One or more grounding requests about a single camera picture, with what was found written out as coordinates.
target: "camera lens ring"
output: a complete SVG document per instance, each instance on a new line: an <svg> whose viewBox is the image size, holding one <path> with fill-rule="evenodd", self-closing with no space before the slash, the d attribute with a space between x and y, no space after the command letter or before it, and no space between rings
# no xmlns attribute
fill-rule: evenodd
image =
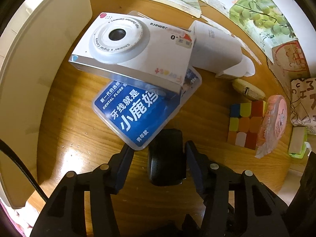
<svg viewBox="0 0 316 237"><path fill-rule="evenodd" d="M119 40L111 35L111 39L117 39L113 41L109 34L116 29L124 30L126 36ZM145 23L131 17L122 17L100 25L91 35L89 49L92 57L102 63L121 63L139 55L148 45L149 39L150 32Z"/></svg>
<svg viewBox="0 0 316 237"><path fill-rule="evenodd" d="M109 33L109 39L112 41L121 40L125 36L126 36L126 31L124 29L121 29L121 28L114 29Z"/></svg>

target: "plastic wrap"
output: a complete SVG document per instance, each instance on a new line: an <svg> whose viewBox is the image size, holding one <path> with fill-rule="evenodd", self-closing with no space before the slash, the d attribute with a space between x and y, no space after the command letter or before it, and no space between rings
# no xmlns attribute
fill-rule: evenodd
<svg viewBox="0 0 316 237"><path fill-rule="evenodd" d="M287 105L282 95L268 99L268 108L258 133L256 158L262 158L276 148L287 121Z"/></svg>

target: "grape picture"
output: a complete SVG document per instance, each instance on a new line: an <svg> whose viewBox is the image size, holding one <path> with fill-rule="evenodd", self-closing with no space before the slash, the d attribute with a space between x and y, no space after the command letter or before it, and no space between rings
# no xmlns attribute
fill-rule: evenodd
<svg viewBox="0 0 316 237"><path fill-rule="evenodd" d="M272 0L238 0L231 7L229 18L252 39L254 36L258 38L258 34L263 40L275 40L275 44L297 39L293 28Z"/></svg>

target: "metal screw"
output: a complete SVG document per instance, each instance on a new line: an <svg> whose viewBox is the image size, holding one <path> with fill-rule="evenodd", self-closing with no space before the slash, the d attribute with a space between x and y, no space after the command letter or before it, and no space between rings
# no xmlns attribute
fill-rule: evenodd
<svg viewBox="0 0 316 237"><path fill-rule="evenodd" d="M102 164L101 166L100 166L100 169L101 170L108 170L110 168L110 166L108 165L108 164Z"/></svg>
<svg viewBox="0 0 316 237"><path fill-rule="evenodd" d="M66 174L66 176L69 177L69 178L73 177L74 175L75 175L75 172L74 172L74 171L69 171L69 172L67 172L67 174Z"/></svg>
<svg viewBox="0 0 316 237"><path fill-rule="evenodd" d="M217 165L216 163L212 163L210 164L210 168L216 170L219 169L219 165Z"/></svg>
<svg viewBox="0 0 316 237"><path fill-rule="evenodd" d="M245 175L247 175L247 176L252 176L253 173L252 173L252 171L250 171L250 170L246 170L246 171L245 171Z"/></svg>

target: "camera box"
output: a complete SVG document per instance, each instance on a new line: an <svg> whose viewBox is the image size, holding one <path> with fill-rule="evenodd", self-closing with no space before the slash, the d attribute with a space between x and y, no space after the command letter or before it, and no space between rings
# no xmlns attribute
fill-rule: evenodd
<svg viewBox="0 0 316 237"><path fill-rule="evenodd" d="M86 72L173 96L181 92L194 39L190 32L159 21L103 12L69 62Z"/></svg>

